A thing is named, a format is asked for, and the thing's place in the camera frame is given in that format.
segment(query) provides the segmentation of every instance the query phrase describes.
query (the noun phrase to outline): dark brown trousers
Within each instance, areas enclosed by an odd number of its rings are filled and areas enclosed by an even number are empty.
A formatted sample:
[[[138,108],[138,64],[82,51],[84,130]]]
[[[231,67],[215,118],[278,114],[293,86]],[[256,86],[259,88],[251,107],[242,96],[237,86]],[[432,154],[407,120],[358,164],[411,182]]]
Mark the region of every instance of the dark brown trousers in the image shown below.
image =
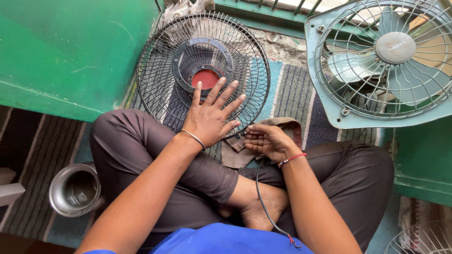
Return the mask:
[[[152,116],[135,109],[114,110],[98,117],[90,144],[107,201],[113,201],[149,166],[174,135]],[[389,154],[356,141],[322,144],[305,152],[323,190],[364,252],[391,192],[394,167]],[[234,191],[238,174],[255,179],[256,169],[232,170],[199,153],[174,188],[143,250],[181,227],[196,229],[215,222],[227,223],[217,210]],[[263,167],[259,182],[285,188],[282,173],[275,166]],[[282,214],[277,225],[297,236],[290,210]]]

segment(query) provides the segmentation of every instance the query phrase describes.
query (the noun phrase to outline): screw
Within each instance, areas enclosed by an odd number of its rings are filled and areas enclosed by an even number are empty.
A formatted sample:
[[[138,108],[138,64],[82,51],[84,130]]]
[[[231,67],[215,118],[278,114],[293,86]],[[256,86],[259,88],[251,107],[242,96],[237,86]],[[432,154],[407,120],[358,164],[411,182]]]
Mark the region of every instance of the screw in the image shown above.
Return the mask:
[[[324,25],[320,25],[320,26],[317,27],[317,32],[323,33],[323,30],[325,30],[325,26]]]

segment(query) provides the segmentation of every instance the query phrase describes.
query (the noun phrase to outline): blue shirt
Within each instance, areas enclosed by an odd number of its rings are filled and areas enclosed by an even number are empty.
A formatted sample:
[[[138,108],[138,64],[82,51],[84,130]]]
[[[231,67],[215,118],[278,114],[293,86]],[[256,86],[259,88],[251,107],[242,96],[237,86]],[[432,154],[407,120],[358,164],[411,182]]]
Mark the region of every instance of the blue shirt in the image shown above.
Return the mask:
[[[198,230],[181,228],[167,236],[149,254],[163,253],[297,253],[313,254],[305,245],[296,248],[287,236],[244,227],[214,223]],[[92,250],[85,254],[114,254]]]

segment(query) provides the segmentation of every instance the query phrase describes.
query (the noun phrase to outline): silver bangle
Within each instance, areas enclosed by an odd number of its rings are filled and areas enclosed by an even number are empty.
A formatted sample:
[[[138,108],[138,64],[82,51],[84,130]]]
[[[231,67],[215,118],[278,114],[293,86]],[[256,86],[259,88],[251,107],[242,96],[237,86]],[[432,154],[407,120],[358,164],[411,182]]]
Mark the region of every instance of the silver bangle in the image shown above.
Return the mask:
[[[198,141],[202,145],[202,150],[203,151],[206,150],[206,146],[195,135],[191,134],[190,132],[184,131],[184,130],[181,130],[180,132],[185,132],[185,133],[189,134],[190,136],[192,136],[194,139],[196,139],[196,141]]]

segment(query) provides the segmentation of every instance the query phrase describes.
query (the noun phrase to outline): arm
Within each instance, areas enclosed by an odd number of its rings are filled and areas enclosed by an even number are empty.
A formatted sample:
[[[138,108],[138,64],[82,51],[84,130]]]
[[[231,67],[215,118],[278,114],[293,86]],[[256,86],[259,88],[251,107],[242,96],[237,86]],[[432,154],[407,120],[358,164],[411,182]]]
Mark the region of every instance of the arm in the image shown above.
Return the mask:
[[[255,124],[249,127],[245,147],[264,153],[276,162],[302,151],[278,127]],[[306,157],[282,165],[292,208],[295,228],[300,239],[316,254],[362,254],[352,232],[334,208]]]
[[[237,81],[233,81],[215,101],[225,81],[224,78],[218,81],[202,106],[199,105],[202,86],[198,83],[182,127],[206,147],[216,144],[240,125],[239,121],[227,124],[225,121],[244,101],[244,95],[221,110],[237,87]],[[75,253],[95,249],[136,253],[159,219],[179,178],[201,150],[201,144],[186,133],[173,137],[154,162],[102,213]]]

